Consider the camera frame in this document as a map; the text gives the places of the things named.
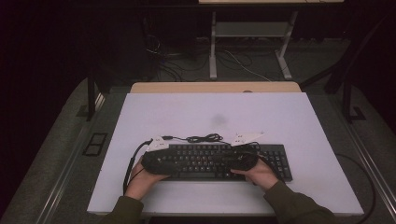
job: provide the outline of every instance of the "hand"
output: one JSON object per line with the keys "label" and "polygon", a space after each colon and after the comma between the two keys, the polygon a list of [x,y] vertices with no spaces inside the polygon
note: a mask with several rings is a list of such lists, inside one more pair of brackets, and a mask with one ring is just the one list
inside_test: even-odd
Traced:
{"label": "hand", "polygon": [[143,168],[142,157],[134,166],[131,172],[131,182],[128,185],[128,189],[125,191],[125,196],[141,200],[151,188],[160,180],[165,179],[169,175],[153,175]]}
{"label": "hand", "polygon": [[257,164],[248,171],[231,169],[231,172],[244,175],[247,182],[260,186],[264,191],[267,191],[279,181],[271,168],[262,160],[258,160]]}

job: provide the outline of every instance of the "white table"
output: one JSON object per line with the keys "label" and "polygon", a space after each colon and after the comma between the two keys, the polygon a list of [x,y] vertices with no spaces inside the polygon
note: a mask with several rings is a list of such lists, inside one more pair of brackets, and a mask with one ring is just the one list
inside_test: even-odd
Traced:
{"label": "white table", "polygon": [[[152,137],[218,133],[231,142],[237,133],[261,132],[259,143],[285,146],[293,175],[291,189],[338,216],[363,213],[302,92],[128,94],[88,212],[106,214],[113,209],[122,194],[129,159]],[[143,200],[142,216],[273,216],[262,195],[246,182],[163,181]]]}

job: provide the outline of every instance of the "floor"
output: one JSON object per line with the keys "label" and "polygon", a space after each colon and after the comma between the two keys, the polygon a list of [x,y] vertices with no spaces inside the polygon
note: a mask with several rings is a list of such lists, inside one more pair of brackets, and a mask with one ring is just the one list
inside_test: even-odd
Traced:
{"label": "floor", "polygon": [[[207,61],[207,40],[197,40],[196,54],[184,57],[177,50],[167,49],[160,60],[159,71],[151,81],[210,81]],[[284,81],[278,67],[274,50],[279,48],[278,39],[220,39],[217,43],[218,81]],[[318,72],[336,63],[343,55],[347,41],[315,40],[292,41],[286,52],[293,81],[301,83]],[[341,92],[328,95],[323,91],[326,78],[306,89],[318,119],[325,131],[334,153],[346,173],[352,188],[366,214],[364,223],[394,223],[389,211],[394,204],[375,184],[372,193],[370,182],[360,168],[360,151],[371,155],[386,186],[396,189],[396,136],[367,102],[364,95],[353,89],[352,106],[358,107],[365,120],[356,120],[349,125],[340,115]],[[86,212],[92,190],[106,155],[106,148],[117,123],[118,115],[129,86],[115,86],[111,92],[98,97],[97,109],[91,121],[87,115],[87,84],[83,81],[70,95],[64,110],[54,123],[46,141],[4,214],[1,224],[6,223],[97,223],[100,217]],[[107,133],[107,138],[98,157],[87,157],[82,151],[93,133]],[[356,223],[361,217],[339,217],[339,223]],[[153,219],[151,223],[165,223],[165,218]],[[173,223],[192,223],[192,220],[172,220]],[[262,223],[257,218],[244,223]],[[201,223],[231,223],[228,219],[206,219]]]}

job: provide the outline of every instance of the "metal frame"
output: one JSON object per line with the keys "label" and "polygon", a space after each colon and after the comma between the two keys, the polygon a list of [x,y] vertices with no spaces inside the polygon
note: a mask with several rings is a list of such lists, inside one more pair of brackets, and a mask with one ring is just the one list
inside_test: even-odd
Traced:
{"label": "metal frame", "polygon": [[346,130],[349,133],[349,137],[353,140],[353,143],[356,147],[356,152],[361,159],[361,163],[363,164],[364,168],[366,169],[367,173],[373,180],[375,184],[375,188],[378,194],[381,196],[382,201],[384,202],[385,206],[388,208],[390,215],[392,216],[393,220],[396,222],[396,196],[393,193],[392,189],[390,188],[388,182],[385,180],[384,176],[382,176],[381,172],[379,171],[378,167],[376,166],[373,158],[371,157],[369,151],[364,146],[363,142],[359,138],[353,124],[351,124],[342,113],[341,109],[339,108],[339,103],[336,100],[336,96],[332,96],[329,98],[334,111],[337,112],[338,118],[343,122]]}
{"label": "metal frame", "polygon": [[290,41],[297,15],[298,11],[293,11],[288,22],[216,22],[216,12],[212,12],[212,35],[210,38],[209,55],[210,79],[218,78],[215,52],[217,36],[275,36],[283,37],[283,44],[280,49],[276,50],[275,54],[283,77],[286,80],[291,80],[292,76],[284,55]]}
{"label": "metal frame", "polygon": [[[96,101],[94,103],[95,110],[99,111],[102,107],[103,103],[105,102],[105,96],[99,93]],[[76,143],[73,146],[73,150],[68,158],[64,168],[62,169],[61,173],[59,174],[58,179],[56,180],[52,190],[49,193],[49,197],[46,201],[46,204],[42,208],[40,215],[38,216],[37,220],[35,221],[36,224],[41,223],[50,223],[56,208],[58,207],[59,202],[64,195],[64,191],[66,186],[71,178],[71,174],[75,168],[75,162],[80,155],[81,150],[84,148],[85,140],[87,139],[87,135],[92,128],[92,125],[96,122],[97,115],[92,115],[91,121],[85,123],[81,128],[81,131],[78,134],[76,139]]]}

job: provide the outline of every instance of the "white cable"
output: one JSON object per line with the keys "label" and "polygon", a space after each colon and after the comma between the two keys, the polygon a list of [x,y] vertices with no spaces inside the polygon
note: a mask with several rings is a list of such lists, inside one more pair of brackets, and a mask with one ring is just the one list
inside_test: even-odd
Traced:
{"label": "white cable", "polygon": [[150,52],[150,53],[154,53],[154,54],[159,54],[159,55],[161,55],[161,53],[156,52],[156,51],[153,51],[153,50],[151,50],[151,49],[146,49],[146,51],[148,51],[148,52]]}
{"label": "white cable", "polygon": [[262,77],[262,78],[266,79],[267,81],[271,81],[268,77],[262,76],[262,75],[260,75],[260,74],[257,74],[257,73],[255,73],[255,72],[252,72],[252,71],[248,70],[244,65],[242,65],[242,64],[238,61],[238,59],[235,58],[235,56],[233,56],[233,54],[231,54],[230,51],[228,51],[228,50],[224,50],[224,51],[225,51],[226,53],[230,54],[230,55],[239,63],[239,65],[240,65],[243,69],[247,70],[249,73],[251,73],[251,74],[253,74],[253,75],[256,75],[256,76],[258,76],[258,77]]}

